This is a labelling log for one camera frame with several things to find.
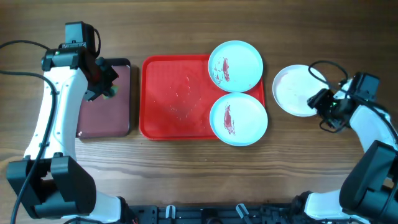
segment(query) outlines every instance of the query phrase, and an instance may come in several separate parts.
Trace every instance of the wood grain surface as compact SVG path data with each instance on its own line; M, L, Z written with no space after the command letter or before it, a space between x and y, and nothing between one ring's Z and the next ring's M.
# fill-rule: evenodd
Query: wood grain surface
M378 102L398 117L397 1L1 0L0 43L27 39L56 48L64 23L84 21L101 34L101 56L126 57L141 67L156 54L209 54L227 40L243 40L265 62L269 126L248 147L221 141L148 141L137 126L124 138L76 140L78 162L99 190L130 205L288 202L306 190L341 187L363 155L356 134L329 134L320 118L294 117L276 104L272 81L292 64L325 59L353 75L381 78ZM26 44L0 50L0 69L42 73L44 51ZM342 76L319 70L333 82ZM43 83L0 75L0 223L16 199L7 163L20 160L37 122ZM18 223L31 220L23 207Z

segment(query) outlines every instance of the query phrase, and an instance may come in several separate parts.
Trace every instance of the red sauce stain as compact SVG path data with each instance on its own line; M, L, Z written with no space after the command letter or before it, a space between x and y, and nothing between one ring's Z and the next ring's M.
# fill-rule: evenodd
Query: red sauce stain
M223 62L223 68L221 68L221 67L219 67L219 68L217 68L218 66L221 66L220 65L220 60L217 62L217 66L214 68L214 71L215 71L215 73L216 73L216 80L217 80L217 82L218 82L218 84L220 84L221 83L221 81L223 81L223 79L225 79L225 81L227 81L227 82L229 82L229 73L228 73L228 69L229 69L229 65L228 65L228 58L223 58L223 60L224 60L224 62Z
M225 114L224 114L224 127L227 129L229 134L234 134L235 135L235 127L234 127L234 121L231 118L231 110L230 110L230 105L225 106Z
M223 72L224 72L224 78L227 82L229 82L229 73L228 73L228 58L224 58L224 64L223 64Z
M217 68L214 68L214 71L216 72L216 80L217 80L217 82L218 82L218 84L220 84L221 83L221 80L220 80L220 77L218 76L218 70L217 70Z

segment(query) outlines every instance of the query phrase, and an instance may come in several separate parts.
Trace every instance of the white plate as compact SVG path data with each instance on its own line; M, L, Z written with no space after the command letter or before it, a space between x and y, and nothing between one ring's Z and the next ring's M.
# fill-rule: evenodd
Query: white plate
M266 132L266 109L254 97L230 93L214 103L210 111L210 126L223 142L233 146L248 146Z
M316 69L311 68L317 77L325 79ZM307 100L328 85L312 77L307 65L291 65L282 69L274 78L272 94L276 103L294 116L313 116L316 109L311 109Z
M219 45L210 55L210 78L222 90L242 93L253 88L262 76L262 59L250 44L232 40Z

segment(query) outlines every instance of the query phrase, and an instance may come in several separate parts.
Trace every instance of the black cable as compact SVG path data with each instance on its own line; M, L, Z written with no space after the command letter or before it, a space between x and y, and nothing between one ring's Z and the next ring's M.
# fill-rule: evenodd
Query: black cable
M46 50L49 50L48 47L46 47L46 46L44 46L42 44L33 42L33 41L29 41L29 40L13 40L13 41L10 41L10 42L6 42L6 43L0 45L0 49L5 47L5 46L11 45L11 44L16 44L16 43L34 44L36 46L42 47L42 48L44 48ZM24 196L26 187L27 187L30 179L32 178L32 176L35 173L35 170L36 170L36 168L37 168L37 166L39 164L40 158L43 155L44 149L47 147L47 141L49 139L49 133L50 133L50 129L51 129L51 125L52 125L53 119L54 119L55 105L56 105L56 102L57 102L57 89L55 88L54 84L48 78L46 78L46 77L44 77L42 75L36 74L36 73L31 73L31 72L8 72L8 71L3 71L3 70L0 70L0 73L5 74L5 75L21 75L21 76L31 76L31 77L41 78L51 88L51 95L52 95L52 104L51 104L49 121L47 122L47 126L45 128L43 141L42 141L42 143L40 145L39 153L37 154L36 160L34 161L34 163L32 165L32 168L30 168L30 171L29 171L29 173L28 173L28 175L27 175L27 177L26 177L26 179L24 181L24 184L21 187L21 190L19 191L19 194L17 196L17 200L15 201L14 209L12 210L10 224L15 224L16 218L17 218L19 204L21 203L22 197Z
M94 28L94 32L97 34L98 37L98 49L97 52L95 53L95 58L98 58L98 56L100 56L101 53L101 38L100 38L100 33L98 32L97 29Z
M6 43L0 45L0 49L2 49L2 48L5 47L5 46L8 46L8 45L11 45L11 44L18 44L18 43L33 44L33 45L42 47L42 48L44 48L45 50L50 50L49 47L46 47L46 46L44 46L44 45L42 45L42 44L40 44L40 43L36 43L36 42L30 41L30 40L13 40L13 41L9 41L9 42L6 42Z
M319 123L319 128L324 130L324 131L326 131L326 132L333 133L333 134L339 133L341 130L343 130L345 128L345 125L346 125L346 122L344 122L344 123L340 124L340 126L338 128L336 128L334 131L330 131L329 129L326 129L326 128L322 127L322 125L325 122L326 122L325 120L321 120L321 122Z
M324 81L324 80L322 80L321 78L317 77L316 75L314 75L314 74L312 73L311 68L312 68L314 65L319 64L319 63L329 63L329 64L331 64L331 65L335 65L335 66L337 66L341 71L343 71L345 74L347 74L347 73L345 72L345 69L344 69L342 66L338 65L337 63L335 63L335 62L330 62L330 61L327 61L327 60L320 60L320 61L317 61L317 62L312 63L312 64L308 67L308 72L310 72L310 74L311 74L314 78L316 78L317 80L319 80L319 81L321 81L322 83L328 85L329 88L331 88L332 90L341 91L341 92L345 93L346 95L350 96L352 99L355 99L355 100L359 101L362 105L368 107L371 111L373 111L374 113L376 113L376 114L381 118L381 120L387 125L387 127L389 128L391 134L393 135L393 137L394 137L394 139L395 139L395 144L398 144L398 134L396 133L394 127L392 126L392 124L391 124L390 122L388 122L388 120L386 119L386 117L384 116L384 114L380 113L377 109L375 109L375 107L374 107L372 104L370 104L370 102L368 102L368 101L366 101L366 100L364 100L364 99L362 99L362 98L360 98L360 97L358 97L358 96L355 96L355 95L349 93L348 91L342 90L341 88L340 88L340 89L337 89L337 88L335 88L332 84L330 84L328 81ZM397 190L398 190L398 184L395 184L394 188L392 189L390 195L389 195L388 198L387 198L386 203L384 204L382 210L380 211L380 214L379 214L379 215L377 216L377 218L376 218L376 223L377 223L378 220L384 215L384 213L385 213L385 211L386 211L386 208L387 208L388 205L390 204L391 199L395 196Z

